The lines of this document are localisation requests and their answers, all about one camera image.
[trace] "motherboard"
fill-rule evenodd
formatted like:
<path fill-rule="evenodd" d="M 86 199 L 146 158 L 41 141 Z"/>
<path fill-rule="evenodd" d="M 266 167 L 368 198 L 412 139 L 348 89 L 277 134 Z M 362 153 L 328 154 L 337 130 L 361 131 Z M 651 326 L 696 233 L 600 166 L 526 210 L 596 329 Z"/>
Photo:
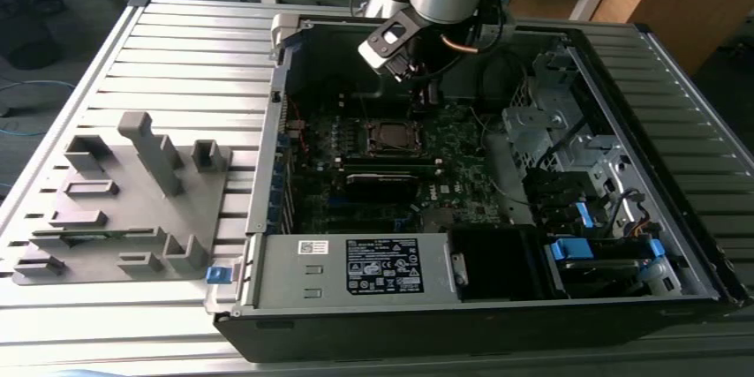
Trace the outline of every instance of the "motherboard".
<path fill-rule="evenodd" d="M 481 143 L 501 122 L 482 121 L 470 103 L 413 118 L 406 106 L 348 94 L 314 108 L 290 103 L 297 232 L 440 232 L 457 222 L 501 222 Z"/>

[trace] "white sticker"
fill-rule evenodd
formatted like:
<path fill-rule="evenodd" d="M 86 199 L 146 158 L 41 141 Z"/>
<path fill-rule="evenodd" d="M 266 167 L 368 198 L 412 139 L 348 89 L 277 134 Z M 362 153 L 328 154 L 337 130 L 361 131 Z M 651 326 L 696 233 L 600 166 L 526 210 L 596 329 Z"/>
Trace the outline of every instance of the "white sticker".
<path fill-rule="evenodd" d="M 300 255 L 328 255 L 330 250 L 330 242 L 328 240 L 300 240 Z"/>

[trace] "blue cable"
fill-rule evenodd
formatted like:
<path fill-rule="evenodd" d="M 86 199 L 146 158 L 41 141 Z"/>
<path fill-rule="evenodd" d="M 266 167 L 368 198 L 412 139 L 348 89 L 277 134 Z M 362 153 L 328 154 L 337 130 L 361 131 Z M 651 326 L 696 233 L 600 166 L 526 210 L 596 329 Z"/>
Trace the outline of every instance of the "blue cable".
<path fill-rule="evenodd" d="M 14 84 L 9 84 L 5 87 L 0 87 L 0 92 L 7 90 L 9 88 L 17 87 L 17 86 L 22 86 L 25 84 L 30 84 L 30 85 L 50 85 L 50 86 L 66 86 L 69 87 L 71 90 L 77 89 L 77 86 L 71 83 L 66 83 L 65 81 L 57 81 L 54 79 L 33 79 L 30 81 L 19 81 L 18 83 Z"/>
<path fill-rule="evenodd" d="M 11 130 L 0 129 L 0 133 L 7 134 L 9 136 L 34 137 L 34 136 L 42 136 L 47 132 L 13 132 Z"/>
<path fill-rule="evenodd" d="M 71 83 L 66 83 L 65 81 L 57 81 L 54 79 L 33 79 L 30 81 L 18 81 L 14 84 L 10 84 L 5 87 L 0 87 L 0 92 L 3 92 L 5 90 L 7 90 L 9 88 L 14 88 L 18 86 L 23 86 L 23 85 L 39 85 L 39 86 L 66 86 L 71 89 L 71 91 L 74 91 L 77 89 L 77 86 Z M 47 132 L 14 132 L 11 130 L 3 130 L 0 129 L 0 133 L 2 134 L 7 134 L 9 136 L 25 136 L 25 137 L 34 137 L 34 136 L 42 136 L 43 134 L 46 134 Z"/>

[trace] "gray plastic block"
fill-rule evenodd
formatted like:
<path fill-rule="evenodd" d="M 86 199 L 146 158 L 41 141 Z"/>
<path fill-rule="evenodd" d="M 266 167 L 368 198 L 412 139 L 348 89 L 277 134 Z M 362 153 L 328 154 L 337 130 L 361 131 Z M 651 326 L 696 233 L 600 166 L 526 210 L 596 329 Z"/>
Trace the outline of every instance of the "gray plastic block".
<path fill-rule="evenodd" d="M 181 155 L 178 154 L 177 151 L 177 147 L 174 146 L 174 142 L 171 141 L 170 137 L 167 137 L 166 135 L 158 137 L 162 139 L 161 149 L 163 150 L 167 161 L 170 162 L 175 170 L 177 168 L 181 168 L 183 165 L 183 162 L 181 161 Z"/>
<path fill-rule="evenodd" d="M 66 234 L 45 234 L 37 235 L 33 233 L 33 237 L 29 238 L 30 243 L 34 243 L 41 249 L 54 249 L 54 248 L 70 248 L 74 245 L 74 241 L 66 237 Z"/>
<path fill-rule="evenodd" d="M 199 172 L 222 172 L 227 169 L 227 160 L 214 140 L 194 142 L 191 159 Z"/>
<path fill-rule="evenodd" d="M 53 255 L 22 258 L 14 267 L 25 277 L 49 277 L 63 274 L 66 264 Z"/>
<path fill-rule="evenodd" d="M 153 117 L 145 111 L 130 110 L 125 112 L 118 132 L 122 136 L 131 139 L 139 160 L 145 164 L 147 171 L 153 175 L 166 196 L 175 196 L 181 193 L 182 185 L 174 172 L 173 157 L 163 152 L 163 146 L 174 146 L 165 139 L 167 136 L 158 137 L 153 134 Z"/>
<path fill-rule="evenodd" d="M 33 243 L 27 247 L 26 257 L 53 255 L 66 263 L 66 272 L 61 275 L 41 272 L 33 276 L 15 273 L 17 284 L 175 281 L 201 279 L 206 275 L 206 267 L 195 268 L 195 265 L 207 261 L 206 253 L 213 252 L 227 172 L 198 172 L 191 157 L 193 146 L 175 146 L 183 166 L 174 172 L 185 189 L 177 196 L 166 196 L 131 142 L 125 140 L 123 144 L 109 147 L 113 154 L 98 163 L 109 179 L 118 184 L 118 195 L 73 197 L 63 192 L 63 188 L 58 191 L 55 208 L 46 218 L 50 219 L 53 212 L 59 211 L 67 222 L 61 222 L 62 226 L 54 228 L 47 224 L 47 219 L 38 220 L 42 221 L 41 226 L 30 229 Z M 231 149 L 219 147 L 219 150 L 230 162 Z M 93 180 L 86 179 L 71 167 L 66 181 L 78 183 Z M 102 211 L 106 222 L 102 226 L 82 226 L 83 218 L 79 216 L 73 219 L 66 211 Z M 177 267 L 163 258 L 167 234 L 174 235 L 179 245 L 178 250 L 169 250 L 177 255 Z M 151 252 L 161 259 L 163 270 L 157 273 L 125 272 L 117 265 L 119 254 L 131 252 Z"/>
<path fill-rule="evenodd" d="M 115 196 L 119 188 L 114 180 L 86 180 L 66 183 L 63 192 L 75 197 Z"/>
<path fill-rule="evenodd" d="M 118 258 L 117 265 L 130 275 L 154 274 L 163 270 L 161 259 L 151 252 L 123 252 Z"/>
<path fill-rule="evenodd" d="M 99 227 L 106 222 L 103 211 L 55 211 L 47 223 L 54 227 Z"/>
<path fill-rule="evenodd" d="M 113 154 L 99 136 L 75 136 L 66 147 L 66 159 L 85 178 L 107 178 L 101 161 Z"/>
<path fill-rule="evenodd" d="M 197 271 L 207 264 L 207 250 L 199 242 L 194 234 L 189 237 L 186 249 L 178 243 L 174 235 L 167 235 L 166 249 L 163 258 L 170 262 L 178 272 Z"/>
<path fill-rule="evenodd" d="M 166 231 L 161 227 L 151 231 L 133 231 L 125 234 L 126 240 L 135 245 L 162 245 L 166 236 Z"/>

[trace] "floor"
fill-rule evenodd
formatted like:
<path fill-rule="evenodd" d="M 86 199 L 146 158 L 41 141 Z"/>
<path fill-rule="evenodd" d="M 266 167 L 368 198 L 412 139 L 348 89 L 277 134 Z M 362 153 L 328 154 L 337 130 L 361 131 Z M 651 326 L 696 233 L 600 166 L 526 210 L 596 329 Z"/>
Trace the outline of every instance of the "floor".
<path fill-rule="evenodd" d="M 19 71 L 0 57 L 3 79 L 55 79 L 77 83 L 85 74 L 129 0 L 65 0 L 67 10 L 47 19 L 65 58 L 45 69 Z M 297 4 L 348 6 L 349 0 L 284 0 Z M 43 132 L 55 120 L 69 97 L 65 87 L 22 86 L 0 91 L 0 102 L 14 108 L 11 117 L 0 117 L 0 130 Z M 0 133 L 0 199 L 10 191 L 43 136 L 19 137 Z"/>

